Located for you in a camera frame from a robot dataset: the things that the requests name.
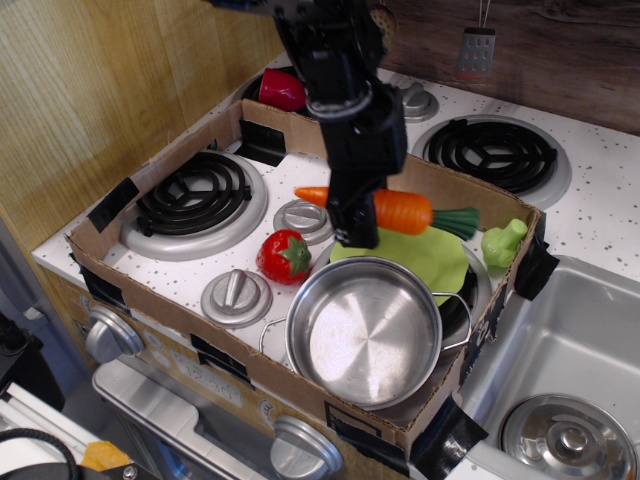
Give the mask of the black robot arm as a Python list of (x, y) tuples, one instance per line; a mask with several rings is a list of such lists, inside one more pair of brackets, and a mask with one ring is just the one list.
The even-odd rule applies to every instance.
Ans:
[(382, 82), (382, 30), (364, 1), (218, 1), (273, 19), (321, 127), (331, 170), (328, 213), (346, 247), (374, 248), (374, 194), (403, 170), (407, 134), (400, 90)]

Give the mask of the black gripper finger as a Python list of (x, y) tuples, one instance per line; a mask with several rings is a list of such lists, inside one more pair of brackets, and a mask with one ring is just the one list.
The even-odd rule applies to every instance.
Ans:
[(374, 194), (379, 189), (380, 179), (368, 174), (331, 175), (326, 209), (335, 238), (342, 246), (378, 246)]

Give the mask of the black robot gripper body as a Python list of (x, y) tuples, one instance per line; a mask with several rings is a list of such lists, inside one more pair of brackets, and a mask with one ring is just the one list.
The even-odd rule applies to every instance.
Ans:
[(399, 88), (367, 83), (363, 92), (348, 98), (328, 82), (306, 87), (307, 109), (321, 127), (332, 195), (373, 191), (403, 170), (407, 133)]

